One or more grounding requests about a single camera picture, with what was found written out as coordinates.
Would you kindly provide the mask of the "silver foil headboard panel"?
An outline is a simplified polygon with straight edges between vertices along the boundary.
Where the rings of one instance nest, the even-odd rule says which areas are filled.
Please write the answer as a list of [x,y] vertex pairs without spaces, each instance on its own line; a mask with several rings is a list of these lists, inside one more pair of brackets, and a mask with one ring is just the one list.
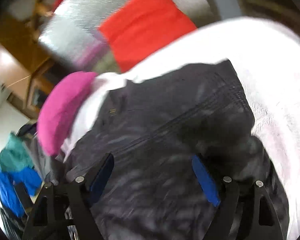
[[[38,42],[69,71],[114,69],[101,23],[128,0],[63,0]],[[197,27],[216,21],[208,0],[172,0]]]

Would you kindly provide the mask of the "teal garment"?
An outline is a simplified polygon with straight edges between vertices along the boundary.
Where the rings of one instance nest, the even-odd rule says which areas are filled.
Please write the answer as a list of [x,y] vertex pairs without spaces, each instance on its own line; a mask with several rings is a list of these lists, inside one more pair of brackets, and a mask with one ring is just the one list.
[[33,168],[34,164],[23,141],[10,133],[6,146],[0,152],[1,172],[20,172],[24,168]]

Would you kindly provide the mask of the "red pillow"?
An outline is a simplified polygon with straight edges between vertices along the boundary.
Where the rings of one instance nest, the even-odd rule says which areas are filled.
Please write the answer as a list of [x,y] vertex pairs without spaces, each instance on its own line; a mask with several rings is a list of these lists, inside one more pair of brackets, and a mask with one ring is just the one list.
[[197,27],[172,0],[129,0],[98,29],[124,73]]

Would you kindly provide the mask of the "brown wooden cabinet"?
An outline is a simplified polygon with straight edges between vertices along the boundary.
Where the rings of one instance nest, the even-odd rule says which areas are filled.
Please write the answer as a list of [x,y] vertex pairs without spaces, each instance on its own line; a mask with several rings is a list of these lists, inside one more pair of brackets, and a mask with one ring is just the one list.
[[54,87],[44,76],[53,65],[23,22],[7,13],[0,16],[0,83],[20,101],[19,109],[38,116]]

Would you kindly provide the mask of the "white quilted bedspread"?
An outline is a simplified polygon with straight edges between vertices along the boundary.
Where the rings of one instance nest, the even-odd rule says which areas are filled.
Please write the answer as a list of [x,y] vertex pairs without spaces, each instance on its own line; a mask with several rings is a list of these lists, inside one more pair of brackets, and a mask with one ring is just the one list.
[[84,105],[94,125],[111,90],[142,83],[188,64],[231,62],[254,115],[252,135],[269,155],[286,192],[289,225],[284,239],[300,236],[300,37],[279,23],[242,17],[200,28],[105,82]]

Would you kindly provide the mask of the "magenta pillow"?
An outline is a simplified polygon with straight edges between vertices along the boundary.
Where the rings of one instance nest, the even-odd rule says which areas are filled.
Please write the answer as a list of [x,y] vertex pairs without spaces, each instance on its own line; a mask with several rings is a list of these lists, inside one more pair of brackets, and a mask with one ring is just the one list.
[[79,108],[92,90],[95,72],[74,72],[63,78],[45,100],[38,116],[37,138],[48,156],[57,155]]

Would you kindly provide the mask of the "blue garment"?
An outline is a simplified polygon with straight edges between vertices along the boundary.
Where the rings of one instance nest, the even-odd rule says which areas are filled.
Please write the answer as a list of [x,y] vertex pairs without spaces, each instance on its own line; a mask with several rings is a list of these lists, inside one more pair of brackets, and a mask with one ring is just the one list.
[[2,172],[0,169],[0,200],[18,218],[25,215],[23,206],[17,197],[13,183],[23,183],[29,195],[35,196],[42,184],[42,179],[36,170],[25,167],[19,172]]

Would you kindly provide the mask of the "black jacket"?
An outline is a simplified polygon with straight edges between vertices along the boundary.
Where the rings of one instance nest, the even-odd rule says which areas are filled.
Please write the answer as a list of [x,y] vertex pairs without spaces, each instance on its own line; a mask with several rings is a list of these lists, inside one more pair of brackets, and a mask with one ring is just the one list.
[[202,239],[215,215],[192,169],[201,154],[214,181],[241,193],[260,180],[287,235],[286,192],[262,142],[230,61],[194,63],[111,90],[92,129],[66,162],[85,175],[106,153],[114,169],[91,212],[104,239]]

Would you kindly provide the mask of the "grey garment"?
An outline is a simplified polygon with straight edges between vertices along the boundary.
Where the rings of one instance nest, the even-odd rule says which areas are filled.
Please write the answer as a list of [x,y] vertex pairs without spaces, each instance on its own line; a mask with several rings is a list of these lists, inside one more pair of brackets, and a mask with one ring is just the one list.
[[17,136],[23,141],[23,144],[29,154],[34,169],[38,172],[43,181],[53,181],[52,161],[48,157],[37,138],[37,124],[27,123],[22,126]]

